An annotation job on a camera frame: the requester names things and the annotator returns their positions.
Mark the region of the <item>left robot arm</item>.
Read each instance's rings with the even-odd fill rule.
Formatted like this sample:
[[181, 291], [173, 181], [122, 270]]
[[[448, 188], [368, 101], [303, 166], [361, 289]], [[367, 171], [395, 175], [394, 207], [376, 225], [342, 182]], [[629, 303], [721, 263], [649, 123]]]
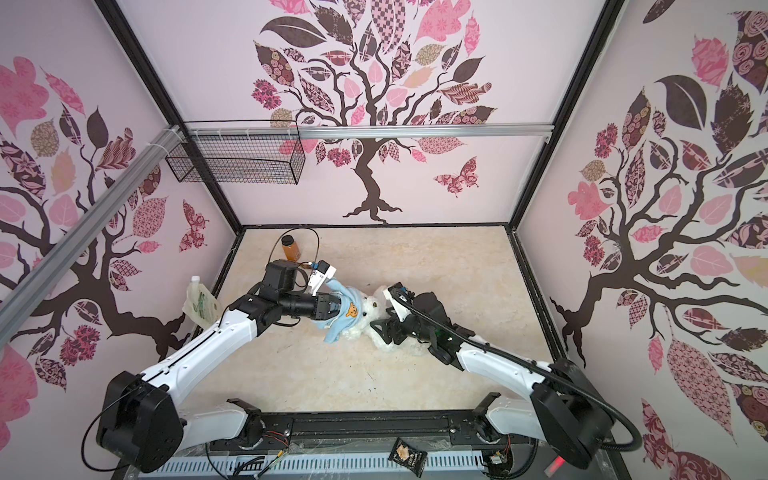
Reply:
[[335, 276], [335, 268], [319, 261], [303, 291], [294, 287], [300, 271], [295, 262], [269, 263], [262, 280], [227, 306], [206, 332], [139, 374], [116, 375], [102, 412], [89, 427], [97, 445], [143, 473], [159, 469], [180, 450], [215, 441], [258, 446], [265, 426], [255, 406], [236, 398], [209, 411], [183, 411], [181, 406], [224, 360], [282, 317], [326, 321], [340, 313], [340, 299], [320, 290]]

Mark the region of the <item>light blue bear hoodie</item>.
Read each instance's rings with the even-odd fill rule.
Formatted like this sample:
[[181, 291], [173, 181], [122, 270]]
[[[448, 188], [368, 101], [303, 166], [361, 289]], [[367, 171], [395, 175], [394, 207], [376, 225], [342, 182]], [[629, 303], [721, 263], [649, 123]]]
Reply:
[[336, 279], [328, 280], [326, 286], [330, 289], [330, 295], [339, 301], [339, 307], [329, 319], [314, 320], [313, 323], [318, 329], [326, 330], [324, 342], [331, 344], [363, 318], [367, 296], [354, 287], [344, 286]]

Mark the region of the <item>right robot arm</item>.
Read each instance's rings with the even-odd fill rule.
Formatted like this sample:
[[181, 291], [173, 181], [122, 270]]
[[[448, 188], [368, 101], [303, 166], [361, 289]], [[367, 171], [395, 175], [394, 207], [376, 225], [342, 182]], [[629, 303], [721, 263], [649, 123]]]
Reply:
[[371, 328], [388, 345], [409, 339], [442, 364], [479, 375], [513, 392], [491, 392], [472, 412], [479, 440], [508, 436], [546, 442], [566, 463], [586, 469], [614, 421], [597, 392], [565, 359], [548, 364], [522, 358], [453, 323], [432, 292], [415, 295], [401, 285], [385, 290], [387, 319]]

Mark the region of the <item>white teddy bear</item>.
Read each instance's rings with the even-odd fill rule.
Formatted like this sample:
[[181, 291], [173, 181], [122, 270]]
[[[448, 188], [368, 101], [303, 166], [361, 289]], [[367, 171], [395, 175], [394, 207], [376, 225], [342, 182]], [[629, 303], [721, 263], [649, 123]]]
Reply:
[[386, 343], [377, 331], [371, 327], [374, 321], [385, 321], [391, 316], [387, 309], [391, 307], [385, 298], [386, 286], [380, 286], [373, 294], [363, 295], [362, 313], [356, 324], [344, 332], [344, 338], [357, 341], [367, 338], [374, 347], [385, 353], [399, 352], [409, 356], [421, 357], [427, 354], [427, 345], [407, 337], [401, 344]]

